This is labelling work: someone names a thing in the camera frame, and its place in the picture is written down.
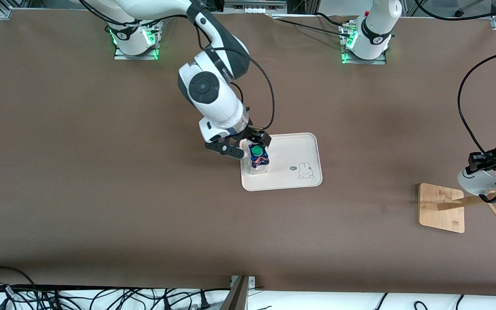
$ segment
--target green bottle cap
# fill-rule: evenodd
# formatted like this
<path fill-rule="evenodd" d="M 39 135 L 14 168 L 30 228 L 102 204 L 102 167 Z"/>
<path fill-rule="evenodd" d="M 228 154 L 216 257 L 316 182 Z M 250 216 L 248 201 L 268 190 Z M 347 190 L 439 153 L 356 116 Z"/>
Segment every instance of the green bottle cap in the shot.
<path fill-rule="evenodd" d="M 252 154 L 256 156 L 261 156 L 264 153 L 264 149 L 262 149 L 259 145 L 252 147 Z"/>

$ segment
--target white tray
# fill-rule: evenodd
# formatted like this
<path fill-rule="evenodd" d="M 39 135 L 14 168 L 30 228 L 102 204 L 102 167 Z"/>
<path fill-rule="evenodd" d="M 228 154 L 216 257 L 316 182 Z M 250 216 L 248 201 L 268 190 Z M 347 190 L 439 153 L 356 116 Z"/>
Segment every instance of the white tray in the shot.
<path fill-rule="evenodd" d="M 267 148 L 268 171 L 250 174 L 250 159 L 240 161 L 242 187 L 250 192 L 269 189 L 305 188 L 322 182 L 317 138 L 309 132 L 271 135 Z M 241 143 L 248 149 L 246 141 Z"/>

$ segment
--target cartoon rabbit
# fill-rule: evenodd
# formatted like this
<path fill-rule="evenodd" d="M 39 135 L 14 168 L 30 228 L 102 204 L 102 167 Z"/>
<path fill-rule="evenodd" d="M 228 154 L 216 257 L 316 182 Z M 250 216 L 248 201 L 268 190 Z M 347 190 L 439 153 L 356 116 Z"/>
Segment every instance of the cartoon rabbit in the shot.
<path fill-rule="evenodd" d="M 301 163 L 299 167 L 300 175 L 298 176 L 298 179 L 313 179 L 313 170 L 309 163 Z"/>

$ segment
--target wooden stand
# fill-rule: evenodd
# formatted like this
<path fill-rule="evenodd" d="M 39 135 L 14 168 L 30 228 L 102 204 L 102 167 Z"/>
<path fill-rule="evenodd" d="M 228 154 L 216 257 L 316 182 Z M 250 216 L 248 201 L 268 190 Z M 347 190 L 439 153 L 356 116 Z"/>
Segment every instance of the wooden stand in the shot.
<path fill-rule="evenodd" d="M 419 185 L 418 198 L 421 225 L 457 233 L 464 232 L 464 207 L 484 204 L 478 196 L 464 197 L 461 190 L 426 183 Z M 496 216 L 494 206 L 488 206 Z"/>

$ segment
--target wooden board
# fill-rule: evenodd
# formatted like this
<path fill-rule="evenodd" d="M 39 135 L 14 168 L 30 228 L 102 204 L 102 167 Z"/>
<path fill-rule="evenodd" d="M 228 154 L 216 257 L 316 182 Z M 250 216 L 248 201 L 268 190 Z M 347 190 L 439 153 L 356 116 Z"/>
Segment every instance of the wooden board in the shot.
<path fill-rule="evenodd" d="M 445 231 L 464 232 L 464 208 L 437 211 L 437 204 L 464 197 L 461 190 L 421 183 L 418 186 L 418 222 Z"/>

